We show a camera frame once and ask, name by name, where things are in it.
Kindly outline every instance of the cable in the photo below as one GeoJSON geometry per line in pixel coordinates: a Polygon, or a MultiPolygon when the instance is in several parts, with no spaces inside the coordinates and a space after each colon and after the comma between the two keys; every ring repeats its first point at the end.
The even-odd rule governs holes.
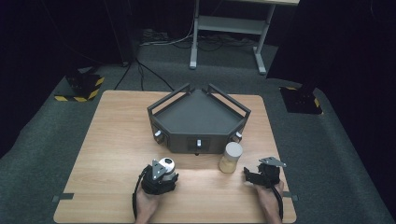
{"type": "Polygon", "coordinates": [[[213,10],[213,12],[210,14],[210,16],[215,15],[215,13],[218,11],[218,9],[219,9],[219,7],[220,7],[220,5],[222,4],[223,1],[224,0],[220,0],[219,1],[218,5],[216,6],[215,10],[213,10]]]}
{"type": "Polygon", "coordinates": [[[181,38],[181,39],[178,39],[178,40],[170,41],[170,42],[169,42],[169,41],[148,42],[148,43],[143,43],[143,44],[141,44],[140,46],[148,46],[148,45],[173,45],[173,44],[176,44],[176,43],[178,43],[178,42],[181,42],[181,41],[183,41],[183,40],[185,40],[185,39],[187,39],[187,38],[189,38],[189,37],[192,36],[191,31],[192,31],[192,28],[194,27],[194,20],[195,20],[195,7],[194,7],[194,13],[192,13],[191,27],[190,27],[190,30],[189,30],[189,32],[187,33],[187,35],[186,35],[185,37],[183,37],[183,38],[181,38]]]}
{"type": "Polygon", "coordinates": [[[283,201],[282,201],[282,197],[280,196],[279,192],[276,190],[274,185],[271,185],[271,190],[275,194],[275,197],[276,197],[276,200],[277,200],[277,204],[278,204],[278,207],[279,207],[280,220],[282,220],[283,219],[283,201]]]}
{"type": "Polygon", "coordinates": [[[140,74],[140,88],[142,89],[142,91],[144,91],[145,89],[143,88],[143,79],[145,78],[145,74],[143,72],[143,68],[140,63],[137,66],[137,70],[139,71],[140,74]]]}
{"type": "Polygon", "coordinates": [[[59,31],[58,26],[57,26],[56,23],[55,23],[55,20],[54,20],[54,19],[52,18],[52,16],[50,15],[50,11],[49,11],[49,9],[47,8],[46,4],[44,3],[44,0],[41,0],[41,4],[43,5],[44,9],[46,10],[46,12],[47,12],[47,14],[48,14],[48,16],[49,16],[49,20],[51,21],[53,27],[55,28],[56,32],[58,33],[59,38],[61,39],[62,43],[63,43],[68,49],[70,49],[71,51],[75,52],[77,55],[79,55],[79,56],[81,56],[81,57],[83,57],[83,58],[86,58],[86,59],[88,59],[88,60],[90,60],[90,61],[93,61],[94,63],[105,64],[105,63],[99,62],[99,61],[97,61],[97,60],[95,60],[95,59],[93,59],[93,58],[90,58],[90,57],[88,57],[88,56],[85,56],[84,54],[82,54],[82,53],[76,51],[75,49],[73,49],[72,47],[70,47],[70,46],[64,41],[64,38],[62,37],[61,31],[59,31]]]}
{"type": "Polygon", "coordinates": [[[216,44],[216,43],[221,43],[223,44],[224,47],[246,47],[246,46],[252,46],[257,44],[256,42],[247,39],[246,41],[243,40],[236,40],[234,38],[222,38],[220,35],[216,35],[217,39],[214,39],[212,37],[203,37],[205,39],[206,43],[210,44],[216,44]]]}
{"type": "Polygon", "coordinates": [[[179,46],[177,44],[173,44],[172,46],[174,46],[174,47],[176,47],[178,49],[190,49],[191,48],[191,42],[185,42],[185,43],[188,43],[189,46],[188,47],[181,47],[181,46],[179,46]]]}
{"type": "Polygon", "coordinates": [[[167,34],[157,33],[151,29],[143,31],[143,43],[164,43],[171,41],[167,34]]]}
{"type": "MultiPolygon", "coordinates": [[[[144,64],[142,64],[141,62],[139,62],[138,60],[137,60],[137,58],[136,58],[136,61],[137,61],[137,63],[138,63],[138,65],[139,66],[143,66],[144,68],[146,68],[147,70],[149,70],[152,74],[154,74],[156,77],[158,77],[160,80],[162,80],[172,91],[174,91],[175,89],[171,86],[171,85],[169,85],[169,83],[165,80],[165,79],[163,79],[160,75],[158,75],[157,73],[155,73],[154,71],[152,71],[151,69],[149,69],[147,66],[145,66],[144,64]]],[[[140,85],[141,85],[141,88],[142,88],[142,91],[143,91],[143,76],[144,76],[144,74],[143,74],[143,69],[139,69],[139,73],[140,73],[140,71],[141,71],[141,78],[140,78],[140,85]]]]}
{"type": "Polygon", "coordinates": [[[122,80],[125,78],[126,74],[128,73],[129,69],[131,68],[131,64],[132,64],[132,62],[129,63],[128,68],[126,69],[124,75],[122,75],[122,77],[121,77],[119,83],[117,83],[117,85],[116,85],[116,87],[114,88],[114,90],[116,90],[116,89],[119,87],[120,83],[121,83],[122,80]]]}
{"type": "MultiPolygon", "coordinates": [[[[111,29],[113,29],[113,34],[115,34],[116,31],[115,31],[115,29],[114,29],[114,22],[113,22],[113,20],[111,19],[110,11],[108,10],[108,6],[107,6],[106,0],[103,0],[103,3],[105,4],[105,7],[106,7],[106,12],[107,12],[108,19],[110,20],[111,29]]],[[[121,52],[121,46],[120,46],[119,38],[118,38],[117,35],[114,35],[114,36],[115,36],[115,38],[116,38],[117,47],[119,48],[119,51],[121,52]]]]}
{"type": "Polygon", "coordinates": [[[218,38],[218,40],[216,40],[214,43],[209,43],[208,41],[206,41],[206,43],[208,43],[208,44],[214,44],[214,45],[217,45],[217,44],[219,43],[219,45],[218,45],[215,49],[203,49],[203,48],[200,47],[200,46],[198,46],[198,49],[203,50],[203,51],[207,51],[207,52],[216,51],[216,50],[218,50],[218,49],[221,49],[221,47],[223,47],[223,45],[224,45],[224,41],[223,41],[223,40],[221,39],[221,37],[219,37],[218,35],[217,35],[217,38],[218,38]]]}
{"type": "Polygon", "coordinates": [[[133,208],[133,211],[134,211],[134,218],[137,218],[137,189],[139,188],[139,184],[140,184],[143,176],[148,171],[148,169],[149,169],[149,165],[146,166],[145,169],[143,169],[142,173],[137,178],[136,186],[134,187],[134,193],[132,194],[132,208],[133,208]]]}

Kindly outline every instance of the gray carpet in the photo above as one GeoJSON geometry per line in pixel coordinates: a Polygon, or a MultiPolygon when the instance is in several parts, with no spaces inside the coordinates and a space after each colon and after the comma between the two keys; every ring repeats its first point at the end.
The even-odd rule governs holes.
{"type": "MultiPolygon", "coordinates": [[[[264,46],[267,68],[275,54],[276,47],[264,46]]],[[[299,198],[294,203],[296,223],[394,223],[320,90],[315,95],[323,115],[288,113],[278,87],[299,84],[260,76],[251,47],[199,50],[196,70],[189,69],[189,49],[146,46],[137,58],[174,88],[187,82],[197,89],[213,83],[226,93],[263,98],[281,160],[288,164],[290,191],[299,198]]],[[[64,190],[103,91],[113,90],[125,70],[100,67],[96,74],[105,82],[92,102],[54,101],[57,88],[49,95],[0,160],[0,223],[54,223],[57,203],[52,198],[64,190]]],[[[140,78],[133,63],[118,90],[141,91],[140,78]]],[[[146,69],[143,84],[145,91],[170,91],[146,69]]]]}

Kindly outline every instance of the cylindrical container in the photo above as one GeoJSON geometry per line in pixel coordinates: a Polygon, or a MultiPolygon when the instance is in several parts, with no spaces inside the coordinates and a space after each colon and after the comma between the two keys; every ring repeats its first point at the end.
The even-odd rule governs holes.
{"type": "Polygon", "coordinates": [[[242,149],[241,145],[238,143],[231,142],[227,144],[224,150],[224,155],[221,157],[219,162],[220,170],[225,174],[233,173],[243,151],[244,149],[242,149]]]}

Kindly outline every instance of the hand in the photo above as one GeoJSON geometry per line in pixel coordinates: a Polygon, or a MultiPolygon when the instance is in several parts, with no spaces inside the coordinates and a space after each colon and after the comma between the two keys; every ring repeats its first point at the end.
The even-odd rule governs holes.
{"type": "Polygon", "coordinates": [[[136,193],[137,217],[135,223],[149,223],[149,220],[157,210],[160,199],[161,195],[147,194],[140,184],[136,193]]]}
{"type": "MultiPolygon", "coordinates": [[[[265,186],[254,185],[257,193],[259,194],[259,202],[262,207],[262,211],[265,214],[265,218],[268,223],[276,224],[282,223],[279,216],[279,205],[277,203],[276,196],[271,189],[267,189],[265,186]]],[[[279,184],[275,185],[276,190],[279,192],[280,196],[283,197],[283,188],[285,184],[283,181],[279,181],[279,184]]]]}

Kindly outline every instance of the table surface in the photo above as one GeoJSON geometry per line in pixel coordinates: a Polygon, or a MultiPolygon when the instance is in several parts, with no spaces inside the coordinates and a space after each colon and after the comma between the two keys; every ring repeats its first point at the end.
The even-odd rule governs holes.
{"type": "MultiPolygon", "coordinates": [[[[263,223],[257,192],[243,167],[257,173],[259,159],[279,158],[263,100],[230,94],[251,110],[243,132],[244,153],[233,174],[219,170],[219,154],[175,154],[152,137],[147,107],[169,92],[105,91],[54,214],[57,223],[133,223],[137,178],[153,159],[172,158],[177,187],[165,193],[153,223],[263,223]]],[[[280,178],[288,189],[283,168],[280,178]]],[[[283,198],[285,223],[296,220],[291,198],[283,198]]]]}

